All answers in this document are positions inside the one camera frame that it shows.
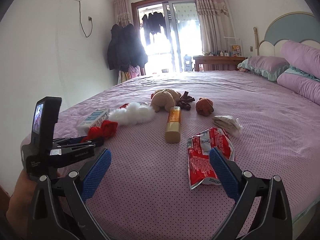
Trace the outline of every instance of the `white fluffy fur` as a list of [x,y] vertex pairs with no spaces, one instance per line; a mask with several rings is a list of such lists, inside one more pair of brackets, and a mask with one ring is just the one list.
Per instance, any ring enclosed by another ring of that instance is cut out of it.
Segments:
[[126,108],[120,108],[109,114],[109,120],[117,122],[118,125],[135,125],[138,123],[150,122],[155,116],[151,106],[130,103]]

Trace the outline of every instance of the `headboard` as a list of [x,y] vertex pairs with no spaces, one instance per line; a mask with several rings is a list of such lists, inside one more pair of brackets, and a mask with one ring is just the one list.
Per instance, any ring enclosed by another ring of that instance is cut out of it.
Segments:
[[282,57],[280,49],[287,40],[296,41],[320,49],[320,23],[313,14],[293,12],[280,16],[268,27],[259,43],[254,27],[257,55]]

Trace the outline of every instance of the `brown plush ball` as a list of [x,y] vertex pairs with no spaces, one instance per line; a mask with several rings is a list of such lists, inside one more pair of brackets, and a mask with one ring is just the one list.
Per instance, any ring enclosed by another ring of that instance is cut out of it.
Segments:
[[196,103],[196,111],[204,116],[210,115],[214,111],[213,102],[208,98],[199,98],[199,101]]

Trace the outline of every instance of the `sliding glass door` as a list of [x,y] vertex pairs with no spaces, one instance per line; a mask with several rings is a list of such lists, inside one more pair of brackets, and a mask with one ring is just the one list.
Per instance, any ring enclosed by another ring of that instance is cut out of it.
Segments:
[[149,62],[146,74],[192,71],[202,53],[195,0],[172,0],[138,8],[140,37]]

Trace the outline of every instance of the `beige teddy bear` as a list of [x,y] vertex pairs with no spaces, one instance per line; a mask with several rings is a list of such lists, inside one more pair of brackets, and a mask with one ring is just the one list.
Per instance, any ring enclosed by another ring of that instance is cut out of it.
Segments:
[[151,106],[155,112],[159,112],[162,107],[164,107],[167,112],[170,112],[171,107],[176,106],[176,101],[179,100],[180,97],[181,94],[172,89],[157,90],[151,95]]

